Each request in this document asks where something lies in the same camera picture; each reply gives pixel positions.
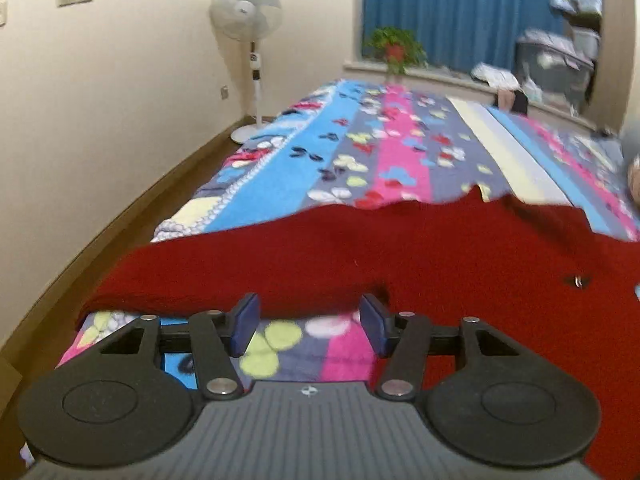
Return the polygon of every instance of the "plastic storage bin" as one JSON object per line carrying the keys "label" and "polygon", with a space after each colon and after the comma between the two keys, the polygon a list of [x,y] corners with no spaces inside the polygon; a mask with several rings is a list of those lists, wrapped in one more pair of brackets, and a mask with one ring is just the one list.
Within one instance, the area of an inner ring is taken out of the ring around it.
{"label": "plastic storage bin", "polygon": [[574,46],[590,59],[598,58],[600,49],[600,35],[590,28],[572,27],[574,32]]}
{"label": "plastic storage bin", "polygon": [[564,95],[570,106],[581,110],[593,63],[576,52],[568,38],[527,31],[516,44],[515,75],[521,82],[530,77],[544,93]]}

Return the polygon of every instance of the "red sweater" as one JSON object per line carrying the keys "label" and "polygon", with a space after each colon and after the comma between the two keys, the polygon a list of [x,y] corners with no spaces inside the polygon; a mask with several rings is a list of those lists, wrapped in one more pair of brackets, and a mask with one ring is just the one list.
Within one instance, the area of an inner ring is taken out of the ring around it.
{"label": "red sweater", "polygon": [[594,391],[603,423],[588,463],[623,479],[640,472],[639,282],[640,245],[592,233],[581,210],[484,203],[475,188],[445,205],[329,205],[145,246],[82,316],[188,316],[228,310],[246,292],[260,295],[263,317],[351,311],[364,292],[436,324],[478,316]]}

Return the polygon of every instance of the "electric fan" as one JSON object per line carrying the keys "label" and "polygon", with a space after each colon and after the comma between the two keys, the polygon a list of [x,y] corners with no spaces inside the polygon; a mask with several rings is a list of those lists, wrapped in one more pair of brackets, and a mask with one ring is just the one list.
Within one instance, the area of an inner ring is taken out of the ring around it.
{"label": "electric fan", "polygon": [[267,37],[282,21],[280,0],[212,0],[209,8],[215,27],[236,41],[249,41],[251,54],[249,64],[254,80],[255,124],[238,128],[231,138],[244,144],[262,127],[260,114],[260,54],[258,40]]}

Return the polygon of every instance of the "fan base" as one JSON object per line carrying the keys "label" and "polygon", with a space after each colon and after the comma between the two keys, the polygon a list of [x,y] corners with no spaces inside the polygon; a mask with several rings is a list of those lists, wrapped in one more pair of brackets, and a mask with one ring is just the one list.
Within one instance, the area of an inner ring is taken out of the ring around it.
{"label": "fan base", "polygon": [[231,140],[238,144],[244,144],[251,137],[258,133],[258,127],[255,124],[249,124],[248,126],[241,126],[231,134]]}

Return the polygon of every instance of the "blue curtain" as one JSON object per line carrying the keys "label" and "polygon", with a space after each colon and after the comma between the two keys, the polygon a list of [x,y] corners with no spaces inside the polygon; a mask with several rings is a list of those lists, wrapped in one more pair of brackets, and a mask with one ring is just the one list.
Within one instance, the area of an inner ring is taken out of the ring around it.
{"label": "blue curtain", "polygon": [[377,27],[408,28],[430,64],[465,72],[479,62],[512,69],[526,28],[563,28],[548,0],[364,0],[363,16],[364,39]]}

